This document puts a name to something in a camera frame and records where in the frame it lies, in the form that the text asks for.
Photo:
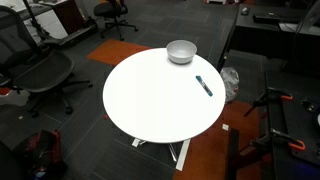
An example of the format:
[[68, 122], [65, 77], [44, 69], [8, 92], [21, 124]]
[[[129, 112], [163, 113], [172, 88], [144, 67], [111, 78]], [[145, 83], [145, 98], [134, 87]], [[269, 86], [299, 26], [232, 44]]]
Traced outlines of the teal marker pen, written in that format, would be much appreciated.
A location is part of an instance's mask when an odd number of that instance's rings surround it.
[[201, 86], [203, 87], [203, 89], [206, 91], [206, 93], [212, 97], [213, 93], [212, 91], [209, 89], [209, 87], [206, 85], [206, 83], [203, 81], [202, 77], [197, 75], [196, 76], [197, 81], [201, 84]]

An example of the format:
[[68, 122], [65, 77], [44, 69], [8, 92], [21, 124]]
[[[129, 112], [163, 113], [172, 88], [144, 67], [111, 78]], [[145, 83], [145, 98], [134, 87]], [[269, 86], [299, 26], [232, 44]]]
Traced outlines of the white ceramic bowl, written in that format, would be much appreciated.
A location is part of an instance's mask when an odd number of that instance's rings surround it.
[[196, 55], [197, 47], [187, 40], [175, 40], [166, 46], [168, 58], [176, 64], [187, 64]]

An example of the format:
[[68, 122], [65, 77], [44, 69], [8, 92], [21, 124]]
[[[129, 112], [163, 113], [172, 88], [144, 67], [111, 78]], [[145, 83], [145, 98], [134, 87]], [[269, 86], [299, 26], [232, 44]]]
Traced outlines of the round white table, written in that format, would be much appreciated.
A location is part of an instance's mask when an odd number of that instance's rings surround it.
[[107, 115], [133, 138], [134, 147], [144, 142], [180, 142], [181, 151], [172, 157], [181, 171], [190, 140], [211, 127], [222, 113], [225, 86], [215, 67], [202, 57], [196, 55], [190, 63], [177, 65], [164, 48], [154, 48], [116, 65], [105, 81], [102, 99]]

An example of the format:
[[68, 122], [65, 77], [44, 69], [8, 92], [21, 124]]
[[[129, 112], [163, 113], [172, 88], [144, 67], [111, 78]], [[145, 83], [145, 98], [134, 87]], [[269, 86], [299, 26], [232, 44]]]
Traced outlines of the white plastic bag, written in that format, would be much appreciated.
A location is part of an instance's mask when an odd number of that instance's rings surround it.
[[232, 102], [237, 97], [239, 90], [240, 79], [238, 72], [233, 67], [225, 67], [221, 70], [220, 75], [226, 90], [225, 101], [227, 103]]

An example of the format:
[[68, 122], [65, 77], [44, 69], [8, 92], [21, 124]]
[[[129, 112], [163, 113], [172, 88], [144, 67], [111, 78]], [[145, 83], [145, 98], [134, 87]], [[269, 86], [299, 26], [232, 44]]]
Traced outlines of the black electric scooter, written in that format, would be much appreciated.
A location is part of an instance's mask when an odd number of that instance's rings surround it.
[[68, 46], [97, 31], [91, 17], [81, 13], [76, 0], [22, 0], [24, 24], [37, 44]]

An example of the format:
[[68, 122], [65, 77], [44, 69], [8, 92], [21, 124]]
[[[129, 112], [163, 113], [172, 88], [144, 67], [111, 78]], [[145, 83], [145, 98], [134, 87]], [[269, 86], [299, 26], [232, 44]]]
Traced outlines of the red black backpack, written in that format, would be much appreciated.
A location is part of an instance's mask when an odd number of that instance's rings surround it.
[[62, 180], [67, 165], [62, 159], [58, 130], [41, 130], [24, 139], [13, 150], [27, 180]]

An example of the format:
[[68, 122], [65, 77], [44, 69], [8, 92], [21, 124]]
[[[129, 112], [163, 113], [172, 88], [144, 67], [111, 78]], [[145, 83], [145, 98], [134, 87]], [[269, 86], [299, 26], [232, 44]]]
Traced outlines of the black mesh office chair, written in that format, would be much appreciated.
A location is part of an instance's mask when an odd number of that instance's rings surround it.
[[88, 80], [69, 81], [73, 77], [75, 63], [58, 50], [44, 50], [31, 37], [19, 13], [0, 6], [0, 85], [20, 93], [28, 91], [35, 96], [32, 117], [39, 115], [38, 106], [51, 93], [61, 97], [65, 113], [72, 114], [63, 89], [68, 86], [93, 84]]

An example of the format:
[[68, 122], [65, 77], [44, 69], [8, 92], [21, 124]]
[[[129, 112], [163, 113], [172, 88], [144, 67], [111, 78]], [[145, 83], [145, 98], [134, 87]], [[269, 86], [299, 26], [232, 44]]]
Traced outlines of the black desk with devices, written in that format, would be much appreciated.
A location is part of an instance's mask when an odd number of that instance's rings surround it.
[[[248, 15], [241, 10], [249, 8]], [[240, 5], [217, 70], [231, 50], [314, 66], [319, 60], [319, 12], [286, 7]]]

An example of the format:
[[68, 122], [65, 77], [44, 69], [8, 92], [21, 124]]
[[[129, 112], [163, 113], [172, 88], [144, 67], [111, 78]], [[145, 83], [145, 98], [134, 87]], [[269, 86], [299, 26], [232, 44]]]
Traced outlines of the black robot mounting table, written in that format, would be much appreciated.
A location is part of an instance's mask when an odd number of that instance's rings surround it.
[[305, 143], [304, 151], [293, 151], [278, 139], [272, 142], [276, 180], [320, 180], [319, 100], [317, 79], [269, 71], [266, 86], [293, 96], [268, 103], [270, 126]]

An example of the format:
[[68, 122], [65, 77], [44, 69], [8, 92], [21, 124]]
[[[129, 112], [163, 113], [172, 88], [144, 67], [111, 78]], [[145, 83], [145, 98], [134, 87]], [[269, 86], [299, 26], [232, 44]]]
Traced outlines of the orange handled clamp upper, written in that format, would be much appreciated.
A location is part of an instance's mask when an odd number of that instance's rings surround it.
[[244, 114], [247, 117], [255, 108], [265, 106], [269, 101], [292, 100], [293, 95], [285, 90], [267, 87], [265, 91], [251, 103], [250, 109]]

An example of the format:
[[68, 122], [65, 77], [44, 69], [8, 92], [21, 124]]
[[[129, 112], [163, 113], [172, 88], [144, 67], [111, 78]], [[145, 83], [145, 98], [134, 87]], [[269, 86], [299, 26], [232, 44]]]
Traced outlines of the orange handled clamp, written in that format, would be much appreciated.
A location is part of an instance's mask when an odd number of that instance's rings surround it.
[[306, 145], [302, 140], [296, 139], [289, 134], [271, 128], [264, 135], [252, 141], [252, 144], [260, 148], [267, 148], [272, 140], [285, 143], [293, 151], [305, 151]]
[[265, 106], [269, 101], [292, 100], [293, 95], [285, 90], [267, 87], [265, 91], [251, 103], [250, 109], [244, 114], [247, 117], [255, 108]]

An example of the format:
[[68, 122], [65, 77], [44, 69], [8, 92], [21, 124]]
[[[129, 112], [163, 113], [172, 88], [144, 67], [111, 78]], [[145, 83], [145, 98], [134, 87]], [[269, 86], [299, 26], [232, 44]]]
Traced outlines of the orange handled clamp lower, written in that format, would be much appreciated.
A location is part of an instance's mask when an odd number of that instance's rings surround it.
[[305, 151], [306, 145], [302, 140], [296, 139], [289, 134], [271, 128], [264, 135], [252, 141], [252, 144], [260, 148], [267, 148], [272, 140], [285, 143], [293, 151]]

